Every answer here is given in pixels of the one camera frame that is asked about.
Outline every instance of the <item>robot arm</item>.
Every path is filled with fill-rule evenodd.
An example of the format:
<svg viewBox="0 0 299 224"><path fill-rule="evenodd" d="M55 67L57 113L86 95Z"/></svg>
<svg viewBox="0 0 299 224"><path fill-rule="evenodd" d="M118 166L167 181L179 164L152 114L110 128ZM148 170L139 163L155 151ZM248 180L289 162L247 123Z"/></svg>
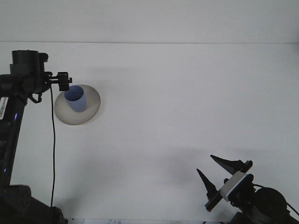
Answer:
<svg viewBox="0 0 299 224"><path fill-rule="evenodd" d="M229 224L299 224L290 216L287 210L285 198L277 190L272 188L260 188L255 190L252 174L246 172L252 167L252 161L243 163L229 161L211 155L213 160L228 171L232 177L224 180L220 190L197 169L207 189L208 203L205 205L211 211L217 203L224 198L234 207L239 208L238 212Z"/></svg>
<svg viewBox="0 0 299 224"><path fill-rule="evenodd" d="M24 108L28 98L40 103L42 93L52 83L61 91L69 89L67 72L56 77L44 71L48 55L32 50L13 51L11 74L0 75L0 221L15 224L65 224L62 212L49 207L31 196L29 186L11 186L14 155Z"/></svg>

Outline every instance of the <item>sticker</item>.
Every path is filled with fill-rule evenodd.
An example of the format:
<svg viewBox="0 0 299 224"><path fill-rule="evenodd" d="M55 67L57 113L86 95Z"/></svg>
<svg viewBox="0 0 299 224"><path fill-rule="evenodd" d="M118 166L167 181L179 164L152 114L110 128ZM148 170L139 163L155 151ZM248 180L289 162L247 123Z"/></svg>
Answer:
<svg viewBox="0 0 299 224"><path fill-rule="evenodd" d="M8 102L8 97L1 97L1 99L0 99L0 120L2 120L4 118L4 113L5 113L7 102Z"/></svg>

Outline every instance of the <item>white wall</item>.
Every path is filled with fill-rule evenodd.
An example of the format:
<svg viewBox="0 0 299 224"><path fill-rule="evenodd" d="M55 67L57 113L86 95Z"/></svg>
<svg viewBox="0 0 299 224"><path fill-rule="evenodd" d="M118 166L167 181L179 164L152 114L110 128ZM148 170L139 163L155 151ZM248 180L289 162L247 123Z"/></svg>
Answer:
<svg viewBox="0 0 299 224"><path fill-rule="evenodd" d="M228 221L237 210L224 201L205 211L195 170L222 186L230 175L214 154L253 160L255 183L298 208L299 48L269 44L297 42L298 10L297 1L2 2L0 74L12 50L35 49L49 54L46 70L66 70L102 98L88 124L56 119L54 204L77 218ZM47 92L26 107L12 178L47 204L51 147Z"/></svg>
<svg viewBox="0 0 299 224"><path fill-rule="evenodd" d="M10 0L1 41L297 43L297 0Z"/></svg>

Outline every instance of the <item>white tabletop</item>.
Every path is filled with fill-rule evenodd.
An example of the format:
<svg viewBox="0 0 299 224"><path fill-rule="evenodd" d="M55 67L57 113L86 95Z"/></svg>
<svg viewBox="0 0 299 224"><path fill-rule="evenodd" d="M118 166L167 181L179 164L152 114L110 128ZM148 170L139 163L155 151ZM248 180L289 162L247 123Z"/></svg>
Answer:
<svg viewBox="0 0 299 224"><path fill-rule="evenodd" d="M208 213L200 168L219 188L230 174L210 154L252 160L254 183L294 207L299 185L299 48L294 44L0 43L0 74L11 51L49 54L45 70L101 96L96 117L56 119L54 205L66 217L228 221L222 200ZM54 87L54 98L59 94ZM49 204L50 93L25 108L12 184Z"/></svg>

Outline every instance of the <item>wire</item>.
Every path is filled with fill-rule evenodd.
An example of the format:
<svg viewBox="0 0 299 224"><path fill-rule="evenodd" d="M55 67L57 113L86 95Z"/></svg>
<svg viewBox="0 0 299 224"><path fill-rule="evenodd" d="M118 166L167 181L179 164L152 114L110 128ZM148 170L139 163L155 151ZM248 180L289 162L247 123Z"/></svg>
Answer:
<svg viewBox="0 0 299 224"><path fill-rule="evenodd" d="M53 103L53 91L52 86L50 86L51 92L51 109L52 109L52 125L53 125L53 186L52 186L52 195L51 195L51 207L53 206L54 198L54 188L55 188L55 145L56 145L56 132L55 132L55 123L54 123L54 103Z"/></svg>
<svg viewBox="0 0 299 224"><path fill-rule="evenodd" d="M299 213L288 202L286 204L299 216Z"/></svg>
<svg viewBox="0 0 299 224"><path fill-rule="evenodd" d="M253 186L264 188L264 186L259 185L259 184L253 184ZM292 209L299 216L299 213L288 202L286 204L290 207L290 209Z"/></svg>
<svg viewBox="0 0 299 224"><path fill-rule="evenodd" d="M253 186L260 187L260 188L264 188L264 186L259 185L259 184L253 184Z"/></svg>

